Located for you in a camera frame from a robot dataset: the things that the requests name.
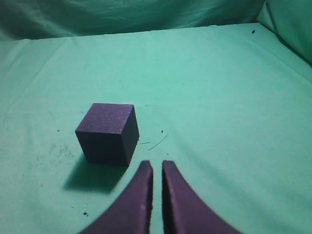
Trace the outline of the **right gripper purple left finger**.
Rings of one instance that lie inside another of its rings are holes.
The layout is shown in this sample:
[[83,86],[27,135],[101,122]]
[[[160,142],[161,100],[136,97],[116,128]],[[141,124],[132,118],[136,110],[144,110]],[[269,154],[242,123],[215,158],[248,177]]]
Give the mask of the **right gripper purple left finger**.
[[152,208],[153,168],[144,160],[113,204],[81,233],[148,234]]

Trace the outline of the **right gripper purple right finger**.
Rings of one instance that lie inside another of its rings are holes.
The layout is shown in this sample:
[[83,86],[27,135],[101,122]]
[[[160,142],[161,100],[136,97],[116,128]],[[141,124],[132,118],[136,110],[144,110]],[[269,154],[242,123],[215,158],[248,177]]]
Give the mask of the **right gripper purple right finger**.
[[174,161],[162,162],[162,218],[165,234],[238,234],[186,182]]

